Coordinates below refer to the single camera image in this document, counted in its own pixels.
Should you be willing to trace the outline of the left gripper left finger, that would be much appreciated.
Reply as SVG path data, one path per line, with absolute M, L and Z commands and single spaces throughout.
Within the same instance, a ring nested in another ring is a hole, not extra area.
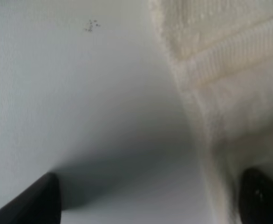
M 46 173 L 0 209 L 0 224 L 59 224 L 61 211 L 59 179 Z

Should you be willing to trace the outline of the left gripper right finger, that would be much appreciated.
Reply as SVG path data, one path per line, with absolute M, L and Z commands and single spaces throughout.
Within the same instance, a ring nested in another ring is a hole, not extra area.
M 273 224 L 273 180 L 258 169 L 243 172 L 239 214 L 243 224 Z

